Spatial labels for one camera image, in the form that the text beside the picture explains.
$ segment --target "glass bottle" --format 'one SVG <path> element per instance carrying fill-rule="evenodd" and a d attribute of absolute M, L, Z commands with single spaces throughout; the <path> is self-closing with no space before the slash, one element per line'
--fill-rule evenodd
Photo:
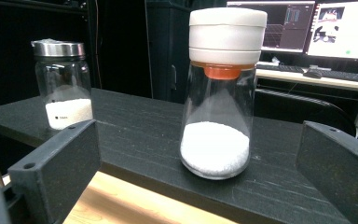
<path fill-rule="evenodd" d="M 255 64 L 265 12 L 235 7 L 190 14 L 190 67 L 180 155 L 192 173 L 226 179 L 250 160 Z"/>
<path fill-rule="evenodd" d="M 52 39 L 32 42 L 35 72 L 50 128 L 92 119 L 90 72 L 83 43 Z"/>

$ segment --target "black keyboard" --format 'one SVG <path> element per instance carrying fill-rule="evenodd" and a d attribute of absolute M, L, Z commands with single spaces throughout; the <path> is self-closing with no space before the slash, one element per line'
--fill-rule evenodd
<path fill-rule="evenodd" d="M 322 77 L 330 77 L 330 78 L 336 78 L 336 79 L 341 79 L 341 80 L 357 81 L 358 82 L 358 74 L 356 74 L 356 73 L 328 71 L 328 70 L 322 70 L 322 69 L 317 69 L 317 71 L 322 74 Z"/>
<path fill-rule="evenodd" d="M 293 72 L 293 73 L 304 73 L 304 70 L 298 66 L 291 65 L 268 65 L 268 64 L 257 64 L 256 68 L 266 69 L 280 72 Z"/>

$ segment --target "monitor screen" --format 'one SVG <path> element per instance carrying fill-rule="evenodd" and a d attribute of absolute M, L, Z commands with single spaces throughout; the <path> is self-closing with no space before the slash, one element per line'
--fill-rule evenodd
<path fill-rule="evenodd" d="M 304 51 L 314 5 L 314 1 L 227 1 L 227 7 L 267 12 L 263 51 L 297 53 Z"/>
<path fill-rule="evenodd" d="M 358 59 L 358 2 L 318 4 L 307 54 Z"/>

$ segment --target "glass jar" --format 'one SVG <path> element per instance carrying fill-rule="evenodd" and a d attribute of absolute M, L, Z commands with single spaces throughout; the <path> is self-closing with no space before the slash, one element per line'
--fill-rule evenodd
<path fill-rule="evenodd" d="M 190 14 L 190 68 L 180 156 L 192 173 L 227 179 L 249 164 L 255 64 L 265 12 L 235 7 Z"/>
<path fill-rule="evenodd" d="M 33 41 L 35 72 L 52 129 L 93 119 L 89 67 L 82 43 Z"/>

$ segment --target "salt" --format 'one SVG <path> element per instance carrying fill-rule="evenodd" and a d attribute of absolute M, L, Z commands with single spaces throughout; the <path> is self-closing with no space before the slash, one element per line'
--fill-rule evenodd
<path fill-rule="evenodd" d="M 51 128 L 62 130 L 83 120 L 92 119 L 90 99 L 76 99 L 46 104 L 48 124 Z"/>
<path fill-rule="evenodd" d="M 224 124 L 191 123 L 185 126 L 181 154 L 191 169 L 204 175 L 237 174 L 248 160 L 249 137 Z"/>

